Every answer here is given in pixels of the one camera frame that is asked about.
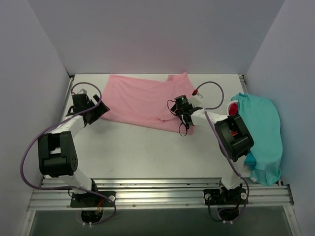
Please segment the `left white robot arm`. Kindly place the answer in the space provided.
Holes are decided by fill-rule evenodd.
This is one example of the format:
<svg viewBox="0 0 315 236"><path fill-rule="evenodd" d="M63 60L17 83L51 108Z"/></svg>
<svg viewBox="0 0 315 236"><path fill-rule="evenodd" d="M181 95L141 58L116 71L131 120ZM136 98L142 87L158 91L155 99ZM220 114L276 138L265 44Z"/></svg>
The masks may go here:
<svg viewBox="0 0 315 236"><path fill-rule="evenodd" d="M96 94L93 99L85 93L75 94L72 101L65 120L37 140L39 169L45 176L61 179L75 194L82 194L86 205L94 206L99 201L98 189L94 180L78 168L73 138L110 109Z"/></svg>

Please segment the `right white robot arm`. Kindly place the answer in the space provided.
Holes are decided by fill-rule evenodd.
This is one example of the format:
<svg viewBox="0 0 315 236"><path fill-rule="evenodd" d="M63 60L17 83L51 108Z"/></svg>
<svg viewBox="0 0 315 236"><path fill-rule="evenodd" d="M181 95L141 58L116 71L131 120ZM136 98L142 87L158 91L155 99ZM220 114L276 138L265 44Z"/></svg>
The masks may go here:
<svg viewBox="0 0 315 236"><path fill-rule="evenodd" d="M218 193L224 203L236 198L235 188L241 184L242 170L246 156L254 145L247 126L239 114L219 115L209 109L200 107L201 100L196 96L187 99L185 95L174 99L170 111L184 124L185 129L192 126L211 128L223 156L227 159L229 167L224 170Z"/></svg>

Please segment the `pink t shirt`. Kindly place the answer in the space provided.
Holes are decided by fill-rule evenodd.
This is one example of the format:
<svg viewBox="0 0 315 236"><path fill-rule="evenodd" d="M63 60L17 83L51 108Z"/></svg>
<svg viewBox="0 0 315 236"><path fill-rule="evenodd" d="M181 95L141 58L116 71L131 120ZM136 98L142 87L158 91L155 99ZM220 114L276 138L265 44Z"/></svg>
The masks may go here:
<svg viewBox="0 0 315 236"><path fill-rule="evenodd" d="M169 111L174 98L191 98L194 87L186 73L169 75L165 81L111 74L102 94L110 109L102 119L147 128L192 134Z"/></svg>

